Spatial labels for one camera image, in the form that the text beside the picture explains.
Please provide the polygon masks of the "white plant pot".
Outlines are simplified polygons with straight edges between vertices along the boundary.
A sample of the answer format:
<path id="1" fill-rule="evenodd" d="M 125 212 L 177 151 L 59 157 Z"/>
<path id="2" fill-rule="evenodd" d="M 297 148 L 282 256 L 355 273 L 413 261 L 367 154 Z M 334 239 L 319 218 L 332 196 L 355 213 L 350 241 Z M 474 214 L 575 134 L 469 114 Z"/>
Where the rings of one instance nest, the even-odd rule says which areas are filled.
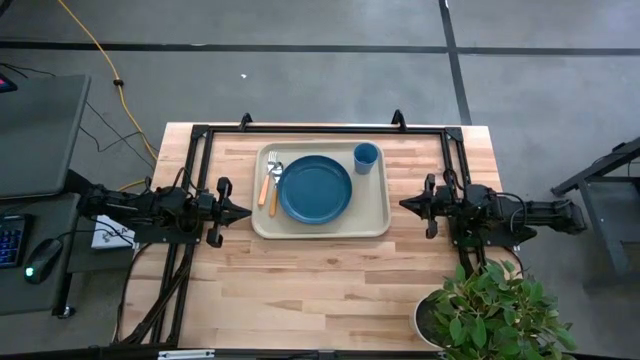
<path id="1" fill-rule="evenodd" d="M 451 320 L 437 308 L 437 291 L 421 298 L 410 316 L 410 325 L 424 342 L 439 348 L 448 346 L 447 338 Z"/>

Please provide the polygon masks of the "fork with orange handle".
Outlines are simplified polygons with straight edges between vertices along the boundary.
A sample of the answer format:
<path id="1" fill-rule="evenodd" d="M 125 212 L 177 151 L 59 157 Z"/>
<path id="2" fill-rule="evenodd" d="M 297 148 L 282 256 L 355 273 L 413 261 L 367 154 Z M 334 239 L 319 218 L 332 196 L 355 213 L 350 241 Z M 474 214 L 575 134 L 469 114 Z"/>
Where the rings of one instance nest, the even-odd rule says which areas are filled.
<path id="1" fill-rule="evenodd" d="M 264 206 L 265 203 L 266 203 L 268 187 L 269 187 L 269 183 L 270 183 L 270 176 L 271 176 L 271 173 L 274 170 L 276 164 L 277 164 L 277 152 L 276 151 L 270 151 L 269 154 L 268 154 L 268 157 L 267 157 L 267 164 L 266 164 L 267 172 L 266 172 L 265 178 L 263 180 L 263 184 L 262 184 L 260 195 L 259 195 L 258 202 L 257 202 L 257 205 L 259 207 Z"/>

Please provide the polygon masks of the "black aluminium table frame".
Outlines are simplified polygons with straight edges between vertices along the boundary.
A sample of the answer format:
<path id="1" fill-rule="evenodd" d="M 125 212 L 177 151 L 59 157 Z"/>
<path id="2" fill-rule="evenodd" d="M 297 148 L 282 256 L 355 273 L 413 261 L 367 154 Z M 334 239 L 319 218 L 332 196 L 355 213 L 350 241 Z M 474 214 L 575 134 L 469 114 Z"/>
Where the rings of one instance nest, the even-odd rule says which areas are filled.
<path id="1" fill-rule="evenodd" d="M 400 201 L 444 167 L 438 139 L 422 125 L 251 123 L 213 139 L 207 183 L 221 176 L 232 201 L 253 197 L 256 151 L 293 140 L 364 139 L 385 155 L 391 225 L 373 240 L 263 240 L 247 221 L 223 230 L 220 248 L 199 244 L 180 313 L 182 348 L 423 351 L 410 325 L 417 303 L 458 264 L 448 229 L 433 239 Z"/>

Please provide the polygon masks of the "grey desk top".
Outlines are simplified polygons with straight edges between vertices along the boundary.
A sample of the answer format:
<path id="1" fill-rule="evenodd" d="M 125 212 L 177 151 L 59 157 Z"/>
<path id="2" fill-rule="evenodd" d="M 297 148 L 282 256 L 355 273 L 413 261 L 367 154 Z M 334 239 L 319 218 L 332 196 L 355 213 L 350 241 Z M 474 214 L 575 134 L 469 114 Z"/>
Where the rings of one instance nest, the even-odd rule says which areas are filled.
<path id="1" fill-rule="evenodd" d="M 0 199 L 60 193 L 91 78 L 30 79 L 0 93 Z"/>

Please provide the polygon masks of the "spoon with orange handle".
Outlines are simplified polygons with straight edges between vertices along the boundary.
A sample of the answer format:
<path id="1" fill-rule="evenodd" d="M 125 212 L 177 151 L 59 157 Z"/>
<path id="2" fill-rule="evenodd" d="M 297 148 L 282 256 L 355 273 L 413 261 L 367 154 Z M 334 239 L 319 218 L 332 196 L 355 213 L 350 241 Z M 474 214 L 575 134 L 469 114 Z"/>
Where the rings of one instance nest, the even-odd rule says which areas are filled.
<path id="1" fill-rule="evenodd" d="M 277 202 L 278 202 L 278 183 L 282 176 L 284 170 L 284 165 L 282 162 L 277 162 L 275 168 L 272 170 L 272 176 L 274 180 L 274 189 L 271 195 L 271 202 L 269 206 L 269 216 L 274 217 L 277 211 Z"/>

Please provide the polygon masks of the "beige plastic tray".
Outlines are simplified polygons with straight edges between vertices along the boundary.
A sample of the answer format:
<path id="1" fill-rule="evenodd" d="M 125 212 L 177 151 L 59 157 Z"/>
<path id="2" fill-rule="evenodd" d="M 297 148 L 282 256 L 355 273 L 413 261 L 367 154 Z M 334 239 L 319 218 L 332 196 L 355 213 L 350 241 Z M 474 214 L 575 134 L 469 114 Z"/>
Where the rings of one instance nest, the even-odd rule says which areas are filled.
<path id="1" fill-rule="evenodd" d="M 372 238 L 382 235 L 391 223 L 391 208 L 388 181 L 384 164 L 384 153 L 378 148 L 379 155 L 371 171 L 360 175 L 354 169 L 354 148 L 366 143 L 364 140 L 342 141 L 293 141 L 270 143 L 256 152 L 254 190 L 252 200 L 251 222 L 253 229 L 266 239 L 321 239 L 321 238 Z M 293 220 L 286 215 L 277 202 L 274 217 L 269 216 L 271 195 L 274 180 L 271 173 L 266 203 L 257 205 L 267 168 L 267 157 L 270 151 L 277 152 L 277 162 L 282 162 L 284 169 L 296 159 L 308 155 L 330 157 L 344 166 L 349 173 L 353 193 L 350 203 L 343 214 L 336 220 L 322 225 L 307 225 Z"/>

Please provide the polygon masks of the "dark desk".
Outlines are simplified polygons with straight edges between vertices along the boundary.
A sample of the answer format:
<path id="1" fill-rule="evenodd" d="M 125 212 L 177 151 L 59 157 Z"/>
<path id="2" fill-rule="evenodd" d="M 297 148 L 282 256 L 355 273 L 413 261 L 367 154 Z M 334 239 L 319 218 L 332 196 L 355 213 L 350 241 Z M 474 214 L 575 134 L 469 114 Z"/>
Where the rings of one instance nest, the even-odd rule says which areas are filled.
<path id="1" fill-rule="evenodd" d="M 0 201 L 0 217 L 17 214 L 28 217 L 20 265 L 0 269 L 0 316 L 50 311 L 54 316 L 64 317 L 72 312 L 67 296 L 74 274 L 129 266 L 133 255 L 130 248 L 91 248 L 95 223 L 78 215 L 78 201 L 75 194 Z M 48 238 L 60 240 L 63 250 L 45 281 L 27 283 L 24 278 L 27 259 L 34 248 Z"/>

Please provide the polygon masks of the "black computer mouse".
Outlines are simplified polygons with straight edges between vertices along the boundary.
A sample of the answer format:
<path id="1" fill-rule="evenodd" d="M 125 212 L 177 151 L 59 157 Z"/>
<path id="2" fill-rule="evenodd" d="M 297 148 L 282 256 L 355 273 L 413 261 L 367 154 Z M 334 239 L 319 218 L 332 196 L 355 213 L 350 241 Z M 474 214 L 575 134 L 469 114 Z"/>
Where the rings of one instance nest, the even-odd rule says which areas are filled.
<path id="1" fill-rule="evenodd" d="M 24 266 L 24 278 L 27 283 L 40 284 L 52 273 L 63 250 L 63 243 L 48 238 L 38 244 L 30 253 Z"/>

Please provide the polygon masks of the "green leafy plant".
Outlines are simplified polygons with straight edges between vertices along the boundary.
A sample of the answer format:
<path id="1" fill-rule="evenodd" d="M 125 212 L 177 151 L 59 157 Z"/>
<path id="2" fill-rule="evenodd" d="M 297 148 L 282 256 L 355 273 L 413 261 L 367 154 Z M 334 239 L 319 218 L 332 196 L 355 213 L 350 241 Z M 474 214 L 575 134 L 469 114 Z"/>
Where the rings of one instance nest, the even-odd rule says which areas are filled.
<path id="1" fill-rule="evenodd" d="M 557 299 L 508 261 L 471 273 L 458 265 L 435 291 L 438 310 L 451 320 L 442 348 L 448 360 L 568 360 L 577 349 Z"/>

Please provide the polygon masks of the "white box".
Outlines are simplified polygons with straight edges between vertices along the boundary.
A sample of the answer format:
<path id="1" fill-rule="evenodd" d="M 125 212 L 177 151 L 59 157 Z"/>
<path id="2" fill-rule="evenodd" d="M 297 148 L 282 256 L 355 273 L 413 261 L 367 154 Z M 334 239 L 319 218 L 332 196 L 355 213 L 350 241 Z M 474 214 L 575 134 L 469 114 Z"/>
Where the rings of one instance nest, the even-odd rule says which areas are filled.
<path id="1" fill-rule="evenodd" d="M 95 219 L 95 232 L 93 234 L 91 248 L 107 250 L 115 248 L 136 249 L 134 242 L 135 232 L 122 224 L 113 221 L 106 215 L 99 215 Z"/>

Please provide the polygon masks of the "backlit keyboard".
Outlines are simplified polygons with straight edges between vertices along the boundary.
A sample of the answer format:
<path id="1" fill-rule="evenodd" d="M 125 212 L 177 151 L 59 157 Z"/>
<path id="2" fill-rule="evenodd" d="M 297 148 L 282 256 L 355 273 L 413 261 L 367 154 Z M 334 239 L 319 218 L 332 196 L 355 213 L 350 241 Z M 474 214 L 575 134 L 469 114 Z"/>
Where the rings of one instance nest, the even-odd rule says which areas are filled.
<path id="1" fill-rule="evenodd" d="M 0 269 L 20 265 L 26 243 L 28 217 L 23 214 L 0 217 Z"/>

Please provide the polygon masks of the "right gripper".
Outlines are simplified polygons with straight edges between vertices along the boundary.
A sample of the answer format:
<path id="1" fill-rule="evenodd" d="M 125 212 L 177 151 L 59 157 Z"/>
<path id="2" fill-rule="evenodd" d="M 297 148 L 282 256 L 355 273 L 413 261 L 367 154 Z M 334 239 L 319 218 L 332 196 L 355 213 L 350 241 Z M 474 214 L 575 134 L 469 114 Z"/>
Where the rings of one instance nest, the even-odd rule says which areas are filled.
<path id="1" fill-rule="evenodd" d="M 435 175 L 429 173 L 425 180 L 425 191 L 427 195 L 427 204 L 425 205 L 427 214 L 427 230 L 426 237 L 433 239 L 438 234 L 437 217 L 448 217 L 452 214 L 452 206 L 439 209 L 434 205 L 434 195 L 436 192 Z M 403 199 L 399 201 L 399 205 L 419 217 L 424 217 L 424 209 L 422 203 L 424 202 L 424 196 L 422 194 Z"/>

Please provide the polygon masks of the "black metal stand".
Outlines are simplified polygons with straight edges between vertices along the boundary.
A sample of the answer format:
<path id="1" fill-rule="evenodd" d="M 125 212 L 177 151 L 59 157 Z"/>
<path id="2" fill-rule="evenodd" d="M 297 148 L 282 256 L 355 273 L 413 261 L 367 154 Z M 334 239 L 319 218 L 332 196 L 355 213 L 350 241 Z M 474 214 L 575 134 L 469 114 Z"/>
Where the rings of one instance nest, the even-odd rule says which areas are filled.
<path id="1" fill-rule="evenodd" d="M 623 142 L 589 167 L 569 177 L 551 192 L 562 196 L 580 192 L 597 238 L 603 241 L 613 273 L 596 278 L 593 287 L 640 283 L 625 248 L 640 247 L 640 176 L 613 176 L 612 171 L 640 160 L 640 137 Z"/>

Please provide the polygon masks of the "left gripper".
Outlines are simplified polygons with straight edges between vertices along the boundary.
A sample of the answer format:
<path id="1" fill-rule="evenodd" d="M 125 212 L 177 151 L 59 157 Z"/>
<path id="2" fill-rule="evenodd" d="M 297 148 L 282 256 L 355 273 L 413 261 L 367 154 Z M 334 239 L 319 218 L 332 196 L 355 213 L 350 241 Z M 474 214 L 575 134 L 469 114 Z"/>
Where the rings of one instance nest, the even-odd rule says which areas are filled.
<path id="1" fill-rule="evenodd" d="M 217 203 L 215 204 L 212 212 L 210 214 L 205 214 L 198 211 L 200 220 L 213 222 L 213 227 L 207 231 L 206 243 L 214 248 L 222 247 L 222 227 L 228 227 L 230 224 L 248 218 L 252 215 L 250 209 L 236 205 L 231 200 L 229 203 L 231 189 L 231 181 L 227 177 L 219 178 L 216 186 L 218 197 L 215 197 Z"/>

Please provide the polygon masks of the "blue cup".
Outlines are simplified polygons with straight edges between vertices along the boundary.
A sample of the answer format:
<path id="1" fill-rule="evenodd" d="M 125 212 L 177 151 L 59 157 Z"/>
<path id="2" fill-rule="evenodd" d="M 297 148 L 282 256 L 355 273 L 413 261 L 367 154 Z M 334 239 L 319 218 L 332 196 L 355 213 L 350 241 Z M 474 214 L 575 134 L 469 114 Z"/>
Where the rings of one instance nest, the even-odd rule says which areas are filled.
<path id="1" fill-rule="evenodd" d="M 368 174 L 378 159 L 378 148 L 372 143 L 360 143 L 353 151 L 354 169 L 360 175 Z"/>

